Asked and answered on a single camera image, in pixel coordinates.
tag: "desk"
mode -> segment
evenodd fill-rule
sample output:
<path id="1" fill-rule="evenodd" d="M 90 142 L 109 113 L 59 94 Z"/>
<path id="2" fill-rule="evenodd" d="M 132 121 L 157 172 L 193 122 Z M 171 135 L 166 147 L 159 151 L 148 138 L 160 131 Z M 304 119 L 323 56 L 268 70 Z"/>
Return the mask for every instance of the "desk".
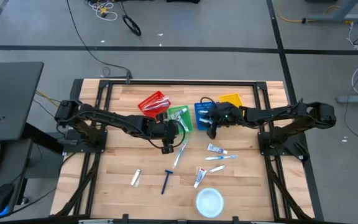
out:
<path id="1" fill-rule="evenodd" d="M 94 105 L 99 81 L 77 80 L 80 85 L 73 85 L 71 98 L 78 97 L 83 103 Z M 117 84 L 124 83 L 124 80 L 114 82 L 109 111 L 123 115 L 142 114 L 137 105 L 160 90 L 170 97 L 171 106 L 189 106 L 194 127 L 194 103 L 199 102 L 202 96 L 217 101 L 219 95 L 236 92 L 240 94 L 244 106 L 257 106 L 253 87 L 240 84 L 245 82 L 133 80 L 130 85 Z M 282 82 L 261 83 L 261 86 L 265 83 L 267 87 L 271 107 L 288 104 Z M 264 108 L 262 90 L 257 93 Z M 103 92 L 103 103 L 105 99 L 106 91 Z M 288 122 L 275 124 L 286 125 Z M 195 128 L 186 135 L 189 143 L 178 167 L 168 180 L 164 195 L 161 195 L 164 170 L 172 168 L 175 153 L 162 155 L 160 149 L 153 148 L 147 141 L 108 127 L 107 146 L 100 158 L 91 218 L 121 218 L 124 213 L 128 213 L 130 219 L 205 220 L 195 208 L 195 197 L 200 190 L 213 187 L 222 193 L 225 203 L 224 211 L 215 220 L 232 220 L 233 216 L 238 216 L 240 220 L 273 220 L 269 183 L 264 157 L 259 152 L 257 132 L 241 126 L 223 127 L 218 131 L 216 139 L 210 140 L 204 131 Z M 215 155 L 206 150 L 209 143 L 224 148 L 229 154 L 237 154 L 238 158 L 220 162 L 205 161 L 205 157 Z M 58 212 L 77 188 L 83 157 L 83 154 L 77 154 L 63 167 L 51 214 Z M 292 156 L 281 158 L 288 191 L 303 211 L 313 217 L 302 163 Z M 207 174 L 200 186 L 194 189 L 193 184 L 200 167 L 210 169 L 221 164 L 226 165 L 224 170 Z M 142 170 L 142 177 L 138 187 L 131 187 L 130 182 L 136 169 Z M 276 190 L 276 193 L 280 215 L 284 217 L 280 192 Z M 82 212 L 85 204 L 86 197 L 83 197 Z"/>
<path id="2" fill-rule="evenodd" d="M 0 63 L 0 186 L 9 184 L 23 173 L 30 160 L 33 142 L 58 155 L 62 154 L 63 146 L 55 138 L 27 123 L 43 67 L 42 62 Z M 38 152 L 36 156 L 31 162 L 39 160 Z M 22 200 L 27 178 L 36 177 L 41 176 L 33 174 L 24 178 L 21 175 L 13 183 L 15 188 L 9 202 L 9 212 L 13 211 L 18 199 Z"/>

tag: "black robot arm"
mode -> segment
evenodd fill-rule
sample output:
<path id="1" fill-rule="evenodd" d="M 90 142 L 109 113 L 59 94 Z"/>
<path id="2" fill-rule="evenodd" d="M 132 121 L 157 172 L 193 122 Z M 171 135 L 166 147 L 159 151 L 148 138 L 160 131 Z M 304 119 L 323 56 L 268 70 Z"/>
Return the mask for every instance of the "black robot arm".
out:
<path id="1" fill-rule="evenodd" d="M 77 100 L 62 101 L 55 115 L 58 126 L 71 126 L 80 133 L 81 140 L 88 145 L 97 145 L 102 140 L 101 130 L 85 122 L 92 121 L 104 126 L 121 128 L 126 134 L 136 138 L 161 139 L 163 146 L 158 148 L 161 148 L 163 154 L 168 154 L 176 147 L 172 144 L 178 134 L 178 124 L 175 120 L 164 121 L 165 118 L 166 114 L 160 114 L 157 122 L 146 116 L 123 116 L 94 108 Z"/>
<path id="2" fill-rule="evenodd" d="M 303 103 L 300 100 L 294 105 L 260 110 L 231 103 L 215 103 L 204 119 L 210 119 L 207 124 L 207 134 L 211 139 L 216 137 L 218 126 L 241 125 L 248 128 L 260 128 L 270 121 L 294 119 L 284 127 L 274 127 L 270 130 L 270 144 L 283 144 L 290 136 L 311 128 L 331 128 L 336 123 L 334 108 L 326 103 Z"/>

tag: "white cup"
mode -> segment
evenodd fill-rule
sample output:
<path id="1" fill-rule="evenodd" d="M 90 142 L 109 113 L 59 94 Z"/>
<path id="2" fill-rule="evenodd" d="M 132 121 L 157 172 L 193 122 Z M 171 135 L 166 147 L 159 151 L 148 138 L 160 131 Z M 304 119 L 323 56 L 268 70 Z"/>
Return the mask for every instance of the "white cup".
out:
<path id="1" fill-rule="evenodd" d="M 223 197 L 216 189 L 205 188 L 197 194 L 196 208 L 206 218 L 218 217 L 223 211 Z"/>

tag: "wooden tabletop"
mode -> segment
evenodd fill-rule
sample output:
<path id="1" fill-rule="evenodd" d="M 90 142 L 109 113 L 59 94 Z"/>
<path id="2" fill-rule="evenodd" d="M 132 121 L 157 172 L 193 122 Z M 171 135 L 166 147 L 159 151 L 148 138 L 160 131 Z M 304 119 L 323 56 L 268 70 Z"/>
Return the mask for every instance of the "wooden tabletop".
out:
<path id="1" fill-rule="evenodd" d="M 83 81 L 80 100 L 94 105 L 98 79 Z M 268 95 L 272 108 L 287 105 L 282 82 L 267 82 Z M 151 94 L 160 90 L 170 97 L 171 107 L 188 105 L 195 130 L 187 134 L 189 139 L 182 158 L 169 177 L 165 193 L 161 195 L 165 180 L 165 169 L 172 170 L 175 153 L 162 155 L 160 149 L 147 141 L 133 138 L 122 130 L 107 127 L 106 151 L 101 156 L 96 190 L 92 206 L 92 218 L 121 218 L 128 213 L 136 219 L 185 219 L 205 220 L 195 208 L 197 193 L 207 187 L 215 188 L 224 197 L 224 210 L 215 220 L 273 220 L 269 185 L 264 158 L 260 155 L 257 129 L 242 126 L 223 127 L 215 140 L 210 140 L 205 131 L 198 131 L 195 123 L 194 103 L 202 96 L 218 101 L 218 96 L 238 93 L 244 106 L 255 107 L 254 93 L 250 86 L 208 86 L 208 85 L 114 85 L 109 111 L 122 115 L 142 114 L 137 105 Z M 290 121 L 276 122 L 282 126 Z M 206 150 L 214 144 L 237 154 L 237 159 L 206 161 L 205 157 L 217 156 Z M 70 199 L 78 186 L 83 154 L 73 156 L 63 166 L 57 185 L 51 214 L 59 211 Z M 224 170 L 208 173 L 199 187 L 193 187 L 200 167 L 211 169 L 224 164 Z M 292 156 L 282 156 L 283 171 L 287 189 L 309 216 L 313 217 L 310 195 L 301 162 Z M 142 170 L 138 187 L 130 185 L 137 169 Z M 277 198 L 280 214 L 284 217 L 281 195 Z M 84 194 L 81 211 L 85 210 L 87 192 Z"/>

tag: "gray floor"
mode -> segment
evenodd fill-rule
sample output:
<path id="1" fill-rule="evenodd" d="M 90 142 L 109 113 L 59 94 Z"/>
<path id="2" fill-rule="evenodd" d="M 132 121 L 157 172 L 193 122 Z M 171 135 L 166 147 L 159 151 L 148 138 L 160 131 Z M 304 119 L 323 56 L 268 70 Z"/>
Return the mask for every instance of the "gray floor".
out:
<path id="1" fill-rule="evenodd" d="M 144 34 L 131 34 L 121 20 L 101 21 L 82 1 L 70 1 L 78 29 L 88 45 L 190 46 L 276 48 L 265 1 L 202 0 L 200 4 L 127 2 L 130 16 Z M 279 0 L 273 0 L 278 15 Z M 300 19 L 322 13 L 330 3 L 310 4 L 284 0 L 283 15 Z M 115 6 L 119 17 L 122 11 Z M 358 13 L 358 5 L 352 11 Z M 351 50 L 344 24 L 298 24 L 278 19 L 286 49 Z M 353 38 L 358 37 L 358 24 Z M 65 1 L 10 0 L 0 17 L 0 45 L 81 45 Z M 95 52 L 98 58 L 123 65 L 135 78 L 189 78 L 229 80 L 283 80 L 278 54 L 230 52 Z M 287 55 L 297 98 L 322 101 L 336 109 L 337 125 L 311 130 L 306 136 L 313 161 L 319 196 L 327 221 L 358 223 L 358 138 L 344 124 L 345 107 L 334 98 L 348 94 L 358 56 Z M 103 65 L 84 51 L 0 50 L 0 62 L 43 61 L 39 87 L 52 98 L 66 99 L 74 78 L 99 77 Z M 112 69 L 112 74 L 123 71 Z M 53 105 L 38 98 L 51 112 Z M 349 126 L 358 133 L 358 105 L 349 107 Z M 43 131 L 54 131 L 53 119 L 33 105 L 29 122 Z M 51 161 L 59 163 L 59 158 Z M 40 197 L 52 189 L 57 178 L 29 182 L 26 196 Z M 46 217 L 53 195 L 9 219 Z"/>

